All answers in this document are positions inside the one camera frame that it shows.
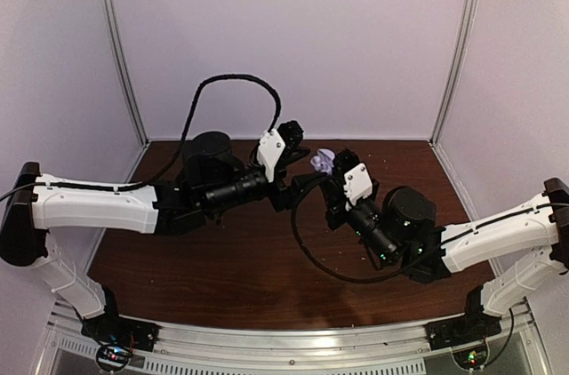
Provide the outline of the round lilac earbud case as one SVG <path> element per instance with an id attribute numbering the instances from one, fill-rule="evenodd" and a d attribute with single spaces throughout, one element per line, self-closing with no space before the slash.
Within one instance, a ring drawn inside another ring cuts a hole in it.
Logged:
<path id="1" fill-rule="evenodd" d="M 335 153 L 328 148 L 319 148 L 310 159 L 310 164 L 315 172 L 325 173 L 327 176 L 333 175 Z"/>

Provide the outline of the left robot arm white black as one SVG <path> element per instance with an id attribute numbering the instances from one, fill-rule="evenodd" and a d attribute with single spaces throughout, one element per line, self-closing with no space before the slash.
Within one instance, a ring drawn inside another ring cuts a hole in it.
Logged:
<path id="1" fill-rule="evenodd" d="M 28 162 L 4 196 L 1 258 L 30 267 L 71 304 L 79 318 L 109 343 L 122 341 L 128 325 L 113 292 L 77 270 L 48 234 L 55 227 L 102 227 L 144 235 L 184 235 L 220 221 L 233 208 L 269 199 L 276 211 L 293 198 L 284 183 L 290 164 L 305 157 L 303 131 L 294 121 L 263 134 L 250 163 L 232 153 L 223 132 L 204 132 L 181 146 L 183 168 L 173 181 L 73 183 L 39 171 Z"/>

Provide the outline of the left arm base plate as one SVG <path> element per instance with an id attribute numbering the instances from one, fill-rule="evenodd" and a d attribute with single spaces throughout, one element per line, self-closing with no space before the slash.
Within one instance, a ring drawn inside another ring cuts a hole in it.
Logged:
<path id="1" fill-rule="evenodd" d="M 152 352 L 159 333 L 155 323 L 142 322 L 119 316 L 82 319 L 81 333 L 99 345 L 113 345 L 129 350 Z"/>

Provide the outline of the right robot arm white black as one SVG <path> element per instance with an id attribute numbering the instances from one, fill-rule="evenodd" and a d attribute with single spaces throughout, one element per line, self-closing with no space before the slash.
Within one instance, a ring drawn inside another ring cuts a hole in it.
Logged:
<path id="1" fill-rule="evenodd" d="M 359 167 L 321 187 L 329 228 L 348 225 L 381 267 L 433 283 L 488 259 L 528 253 L 492 281 L 471 291 L 456 333 L 474 340 L 551 275 L 568 271 L 568 187 L 547 180 L 529 201 L 485 219 L 436 226 L 436 206 L 411 187 L 375 202 L 377 184 Z"/>

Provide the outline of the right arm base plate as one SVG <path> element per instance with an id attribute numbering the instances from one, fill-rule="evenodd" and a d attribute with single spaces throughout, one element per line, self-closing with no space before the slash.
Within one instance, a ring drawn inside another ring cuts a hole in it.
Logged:
<path id="1" fill-rule="evenodd" d="M 430 349 L 435 351 L 481 341 L 500 334 L 502 329 L 498 317 L 462 315 L 428 323 L 425 331 Z"/>

